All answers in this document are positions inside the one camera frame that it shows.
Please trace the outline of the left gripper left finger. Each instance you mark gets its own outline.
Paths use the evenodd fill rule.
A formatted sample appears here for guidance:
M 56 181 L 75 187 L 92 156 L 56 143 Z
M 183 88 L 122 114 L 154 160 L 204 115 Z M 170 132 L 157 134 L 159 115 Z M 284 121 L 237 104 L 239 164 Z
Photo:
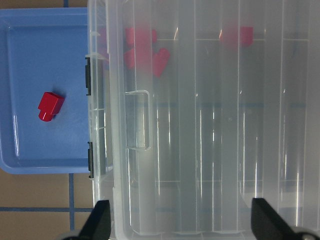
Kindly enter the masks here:
M 111 235 L 111 209 L 109 200 L 99 200 L 78 238 L 80 240 L 108 240 Z

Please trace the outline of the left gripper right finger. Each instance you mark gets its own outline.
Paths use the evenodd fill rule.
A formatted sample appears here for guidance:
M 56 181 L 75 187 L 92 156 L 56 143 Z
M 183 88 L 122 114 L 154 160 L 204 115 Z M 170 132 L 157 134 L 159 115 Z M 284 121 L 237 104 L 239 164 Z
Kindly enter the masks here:
M 290 240 L 293 230 L 264 198 L 251 201 L 251 231 L 257 240 Z

